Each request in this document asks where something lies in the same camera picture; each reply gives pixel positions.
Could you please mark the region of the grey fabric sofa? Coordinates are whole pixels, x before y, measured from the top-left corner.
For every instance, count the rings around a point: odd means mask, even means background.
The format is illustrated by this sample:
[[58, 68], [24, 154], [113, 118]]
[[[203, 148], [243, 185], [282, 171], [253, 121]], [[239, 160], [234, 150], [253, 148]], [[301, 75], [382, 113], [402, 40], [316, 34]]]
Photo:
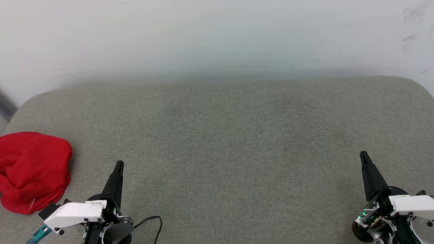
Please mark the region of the grey fabric sofa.
[[70, 143], [71, 201], [124, 161], [121, 212], [161, 216], [159, 244], [361, 244], [360, 151], [434, 196], [434, 98], [395, 76], [55, 90], [18, 109], [21, 131]]

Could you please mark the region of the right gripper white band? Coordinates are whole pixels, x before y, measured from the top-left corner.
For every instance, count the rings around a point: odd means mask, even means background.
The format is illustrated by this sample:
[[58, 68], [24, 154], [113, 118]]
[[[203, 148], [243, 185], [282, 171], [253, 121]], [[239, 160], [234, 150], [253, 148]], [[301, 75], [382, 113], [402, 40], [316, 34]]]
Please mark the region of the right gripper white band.
[[434, 217], [434, 198], [389, 187], [366, 151], [360, 152], [360, 159], [368, 217]]

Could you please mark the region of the red basketball jersey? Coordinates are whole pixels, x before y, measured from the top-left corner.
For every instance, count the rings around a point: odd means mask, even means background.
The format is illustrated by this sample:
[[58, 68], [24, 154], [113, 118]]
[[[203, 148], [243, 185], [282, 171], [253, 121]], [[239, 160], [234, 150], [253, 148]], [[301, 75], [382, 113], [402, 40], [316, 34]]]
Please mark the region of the red basketball jersey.
[[70, 184], [70, 143], [36, 132], [0, 136], [0, 203], [31, 215], [56, 203]]

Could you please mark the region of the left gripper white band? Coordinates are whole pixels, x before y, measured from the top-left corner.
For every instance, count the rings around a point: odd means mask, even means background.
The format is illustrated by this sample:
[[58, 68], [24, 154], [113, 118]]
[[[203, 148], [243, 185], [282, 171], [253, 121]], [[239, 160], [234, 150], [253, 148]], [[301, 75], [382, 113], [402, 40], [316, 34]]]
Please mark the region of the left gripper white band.
[[84, 203], [70, 202], [58, 208], [44, 225], [63, 235], [68, 227], [82, 228], [84, 238], [131, 238], [133, 221], [120, 212], [124, 162], [118, 160], [102, 194]]

